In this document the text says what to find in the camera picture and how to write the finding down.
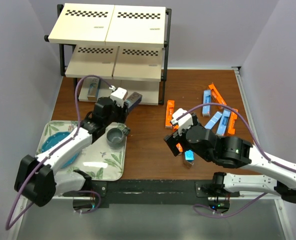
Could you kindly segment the silver blue toothpaste box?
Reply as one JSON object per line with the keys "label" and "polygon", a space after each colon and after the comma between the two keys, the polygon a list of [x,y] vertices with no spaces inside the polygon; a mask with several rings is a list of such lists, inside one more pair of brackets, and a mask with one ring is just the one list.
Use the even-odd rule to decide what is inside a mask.
{"label": "silver blue toothpaste box", "polygon": [[89,80],[89,87],[87,92],[87,99],[89,101],[95,102],[98,97],[101,81],[98,78],[91,78]]}
{"label": "silver blue toothpaste box", "polygon": [[142,101],[142,95],[138,92],[133,92],[125,101],[127,111],[130,113]]}

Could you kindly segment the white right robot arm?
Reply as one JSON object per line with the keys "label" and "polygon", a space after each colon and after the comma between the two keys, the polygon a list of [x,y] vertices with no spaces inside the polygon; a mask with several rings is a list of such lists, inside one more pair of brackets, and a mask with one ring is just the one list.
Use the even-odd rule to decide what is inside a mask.
{"label": "white right robot arm", "polygon": [[249,141],[235,136],[218,136],[199,122],[195,113],[175,111],[171,124],[178,129],[164,138],[174,156],[177,145],[191,150],[206,162],[226,169],[245,169],[255,175],[216,172],[206,190],[221,197],[229,193],[258,192],[280,196],[296,204],[296,163],[260,151]]}

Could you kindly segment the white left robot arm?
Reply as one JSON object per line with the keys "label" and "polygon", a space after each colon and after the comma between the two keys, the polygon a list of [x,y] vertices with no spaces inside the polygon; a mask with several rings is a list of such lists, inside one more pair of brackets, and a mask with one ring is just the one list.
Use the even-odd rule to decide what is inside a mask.
{"label": "white left robot arm", "polygon": [[87,196],[92,190],[92,178],[76,169],[58,175],[58,171],[73,156],[100,139],[112,123],[125,123],[133,106],[129,99],[101,97],[94,110],[78,121],[77,127],[63,140],[37,156],[26,155],[19,164],[14,189],[39,207],[55,195],[76,192]]}

